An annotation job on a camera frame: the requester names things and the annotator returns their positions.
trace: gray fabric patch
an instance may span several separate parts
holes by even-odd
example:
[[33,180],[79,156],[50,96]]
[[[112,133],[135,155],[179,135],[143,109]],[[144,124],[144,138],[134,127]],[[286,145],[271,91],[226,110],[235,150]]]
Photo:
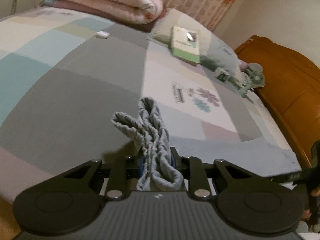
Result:
[[212,71],[206,68],[203,69],[217,89],[223,106],[228,111],[241,141],[249,141],[262,136],[259,127],[250,115],[242,97],[236,93],[235,87],[229,82],[223,83],[216,79]]
[[121,24],[113,24],[103,30],[110,33],[110,37],[116,37],[145,49],[148,47],[148,33],[139,32]]
[[106,40],[96,37],[88,39],[57,63],[55,68],[91,76],[140,94],[147,50],[115,38],[113,32],[110,33]]
[[125,154],[124,149],[134,147],[110,117],[118,110],[137,116],[139,99],[140,94],[121,87],[53,68],[4,121],[0,145],[51,174],[93,158]]

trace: light blue fabric patch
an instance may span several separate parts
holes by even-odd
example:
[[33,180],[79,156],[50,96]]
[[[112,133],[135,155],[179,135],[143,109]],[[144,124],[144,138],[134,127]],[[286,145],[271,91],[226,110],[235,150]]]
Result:
[[8,54],[10,54],[10,52],[8,52],[6,50],[0,50],[0,59],[4,58]]
[[86,39],[69,33],[50,30],[27,42],[15,53],[54,67],[69,52],[85,41]]
[[50,69],[44,63],[14,53],[0,60],[0,125],[25,93]]
[[57,0],[45,0],[42,2],[41,6],[52,7],[56,2]]
[[102,31],[103,29],[113,25],[112,21],[109,21],[109,20],[102,21],[100,19],[96,19],[92,17],[78,19],[71,23],[74,25],[78,25],[80,27],[88,28],[96,32]]
[[[206,140],[200,119],[161,103],[158,103],[158,106],[170,136]],[[179,120],[181,126],[177,126],[175,120]]]

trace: bed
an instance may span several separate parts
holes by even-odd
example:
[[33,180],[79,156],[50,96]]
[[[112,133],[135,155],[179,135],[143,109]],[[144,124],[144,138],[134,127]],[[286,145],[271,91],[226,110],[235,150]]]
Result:
[[[101,30],[110,37],[95,37]],[[284,139],[270,104],[274,119],[256,94],[241,98],[230,83],[172,57],[146,32],[42,7],[3,19],[0,36],[0,234],[7,239],[19,230],[10,204],[22,190],[93,158],[136,154],[110,119],[116,111],[137,116],[144,96],[158,102],[180,155],[206,163],[223,158],[261,176],[310,166],[282,130],[289,144]],[[237,50],[241,59],[259,63],[244,51]]]

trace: wooden headboard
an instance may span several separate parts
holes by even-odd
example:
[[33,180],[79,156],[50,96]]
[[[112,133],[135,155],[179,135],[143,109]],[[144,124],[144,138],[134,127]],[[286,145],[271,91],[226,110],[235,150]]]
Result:
[[320,69],[300,53],[252,36],[238,57],[262,65],[266,85],[255,90],[276,121],[302,168],[310,168],[311,147],[320,139]]

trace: pillow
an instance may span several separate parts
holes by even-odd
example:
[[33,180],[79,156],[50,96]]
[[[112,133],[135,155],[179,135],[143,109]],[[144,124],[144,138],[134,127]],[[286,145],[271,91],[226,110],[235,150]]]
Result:
[[239,79],[242,78],[240,70],[241,61],[236,53],[225,42],[190,16],[176,9],[168,9],[165,16],[156,22],[150,33],[151,37],[169,45],[172,26],[198,30],[200,33],[201,65],[212,71],[220,67],[228,71],[232,77],[237,79],[236,82],[240,83]]

